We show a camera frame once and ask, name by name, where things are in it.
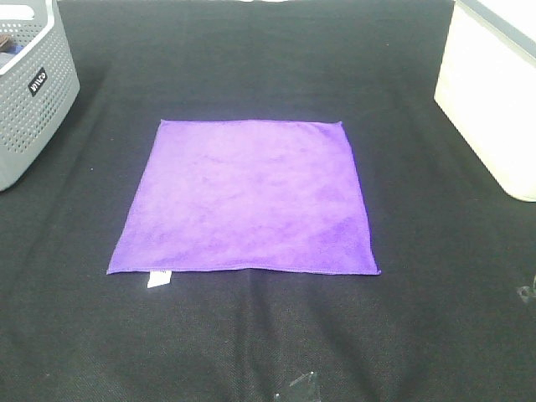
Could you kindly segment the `purple microfiber towel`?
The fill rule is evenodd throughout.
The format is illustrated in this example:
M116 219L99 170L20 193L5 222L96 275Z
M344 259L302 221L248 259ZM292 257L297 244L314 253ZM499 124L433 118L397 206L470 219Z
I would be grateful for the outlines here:
M376 276L343 124L161 121L109 274Z

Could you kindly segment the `clear tape piece front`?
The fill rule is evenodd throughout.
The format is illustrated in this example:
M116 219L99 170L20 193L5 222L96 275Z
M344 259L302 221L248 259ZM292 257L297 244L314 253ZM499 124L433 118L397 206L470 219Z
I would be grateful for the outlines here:
M309 372L292 380L283 390L276 392L274 402L321 402L317 372Z

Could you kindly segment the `clear tape piece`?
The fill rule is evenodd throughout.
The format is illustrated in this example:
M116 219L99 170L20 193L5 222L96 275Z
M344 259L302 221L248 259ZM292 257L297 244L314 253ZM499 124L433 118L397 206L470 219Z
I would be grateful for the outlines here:
M516 289L516 292L523 303L534 302L536 298L536 276L533 278L531 286L520 286Z
M321 402L317 372L309 372L292 380L283 390L276 392L274 402Z

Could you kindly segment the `black fabric table cover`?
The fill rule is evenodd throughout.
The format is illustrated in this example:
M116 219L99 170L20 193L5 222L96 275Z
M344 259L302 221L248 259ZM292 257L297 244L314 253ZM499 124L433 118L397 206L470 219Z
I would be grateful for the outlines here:
M62 1L80 80L1 195L4 401L532 401L535 206L434 102L450 1ZM161 120L340 121L379 276L106 274Z

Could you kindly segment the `white storage box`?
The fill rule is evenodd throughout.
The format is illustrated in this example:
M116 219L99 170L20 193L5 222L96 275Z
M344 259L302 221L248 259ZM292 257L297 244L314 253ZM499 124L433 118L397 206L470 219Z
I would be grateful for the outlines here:
M535 3L456 1L435 102L511 197L535 200Z

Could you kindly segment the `grey perforated plastic basket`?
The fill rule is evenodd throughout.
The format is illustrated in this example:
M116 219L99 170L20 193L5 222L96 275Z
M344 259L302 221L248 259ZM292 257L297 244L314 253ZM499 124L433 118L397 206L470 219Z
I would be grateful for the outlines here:
M80 91L56 1L2 1L1 34L23 49L1 68L1 190L58 130Z

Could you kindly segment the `clear tape piece right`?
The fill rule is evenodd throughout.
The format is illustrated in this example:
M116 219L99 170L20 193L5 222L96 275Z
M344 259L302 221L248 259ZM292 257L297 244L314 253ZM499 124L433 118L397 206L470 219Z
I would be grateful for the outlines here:
M516 289L516 292L523 303L534 302L536 298L536 276L533 278L531 286L520 286Z

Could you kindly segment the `blue cloth in basket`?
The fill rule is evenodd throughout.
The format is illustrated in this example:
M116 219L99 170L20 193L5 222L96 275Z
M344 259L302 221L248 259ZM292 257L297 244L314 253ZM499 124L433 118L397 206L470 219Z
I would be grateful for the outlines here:
M8 64L22 49L23 46L14 45L7 51L2 51L0 53L0 68Z

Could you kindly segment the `brown cloth in basket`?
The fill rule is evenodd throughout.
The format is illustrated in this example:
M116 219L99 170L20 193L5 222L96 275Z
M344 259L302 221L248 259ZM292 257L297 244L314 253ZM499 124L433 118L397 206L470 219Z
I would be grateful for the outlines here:
M13 47L13 39L8 34L0 35L0 51L8 52Z

